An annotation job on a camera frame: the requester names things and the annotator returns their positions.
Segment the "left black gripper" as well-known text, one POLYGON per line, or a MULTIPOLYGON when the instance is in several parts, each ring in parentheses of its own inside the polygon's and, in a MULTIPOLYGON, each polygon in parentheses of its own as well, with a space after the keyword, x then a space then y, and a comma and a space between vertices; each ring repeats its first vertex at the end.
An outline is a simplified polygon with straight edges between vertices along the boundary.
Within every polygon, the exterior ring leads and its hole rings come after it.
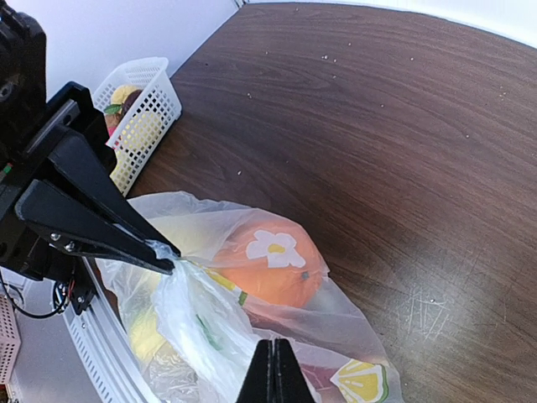
POLYGON ((31 280, 67 281, 77 266, 68 254, 171 274, 174 264, 154 248, 172 259, 181 252, 108 176, 117 159, 89 90, 69 82, 48 100, 45 65, 37 20, 2 8, 1 266, 31 280), (66 127, 61 141, 46 130, 51 121, 66 127))

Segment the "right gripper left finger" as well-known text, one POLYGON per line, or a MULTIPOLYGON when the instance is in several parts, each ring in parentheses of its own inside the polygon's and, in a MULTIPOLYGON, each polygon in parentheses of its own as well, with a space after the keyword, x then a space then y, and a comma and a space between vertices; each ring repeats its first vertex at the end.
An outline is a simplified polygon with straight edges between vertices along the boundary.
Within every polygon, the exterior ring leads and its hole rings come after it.
POLYGON ((259 341, 237 397, 237 403, 270 403, 274 400, 273 358, 273 342, 259 341))

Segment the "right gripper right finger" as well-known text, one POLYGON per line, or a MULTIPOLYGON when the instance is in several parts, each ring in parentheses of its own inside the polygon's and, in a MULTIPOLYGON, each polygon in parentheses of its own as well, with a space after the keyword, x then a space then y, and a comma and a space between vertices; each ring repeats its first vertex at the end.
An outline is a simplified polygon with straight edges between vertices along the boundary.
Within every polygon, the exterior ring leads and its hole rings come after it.
POLYGON ((315 402, 287 339, 274 341, 272 363, 273 402, 315 402))

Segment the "clear plastic bag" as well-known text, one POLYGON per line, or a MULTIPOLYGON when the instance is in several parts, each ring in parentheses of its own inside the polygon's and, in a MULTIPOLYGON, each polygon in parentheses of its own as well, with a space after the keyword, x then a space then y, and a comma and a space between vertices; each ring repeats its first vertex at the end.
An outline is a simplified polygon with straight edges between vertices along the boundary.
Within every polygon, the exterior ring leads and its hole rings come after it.
MULTIPOLYGON (((132 206, 156 217, 221 213, 229 235, 253 219, 285 218, 230 201, 200 200, 179 191, 140 196, 132 206)), ((150 296, 167 340, 140 372, 163 402, 233 402, 263 339, 285 338, 299 363, 334 369, 345 402, 400 402, 400 377, 362 311, 330 278, 302 307, 272 305, 223 277, 213 259, 180 256, 172 275, 100 259, 104 286, 117 298, 124 326, 132 300, 150 296)))

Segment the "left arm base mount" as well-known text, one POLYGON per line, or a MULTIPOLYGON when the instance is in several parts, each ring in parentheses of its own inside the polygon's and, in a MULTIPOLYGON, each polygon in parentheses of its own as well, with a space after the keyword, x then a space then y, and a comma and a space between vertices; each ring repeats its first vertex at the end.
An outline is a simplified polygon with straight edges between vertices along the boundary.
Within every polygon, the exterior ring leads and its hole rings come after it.
POLYGON ((91 277, 91 266, 86 258, 61 253, 46 254, 43 258, 24 261, 18 269, 1 262, 1 268, 10 270, 30 280, 54 282, 52 311, 32 313, 24 310, 10 295, 8 300, 18 313, 32 319, 44 320, 61 314, 71 306, 80 315, 96 295, 96 286, 91 277))

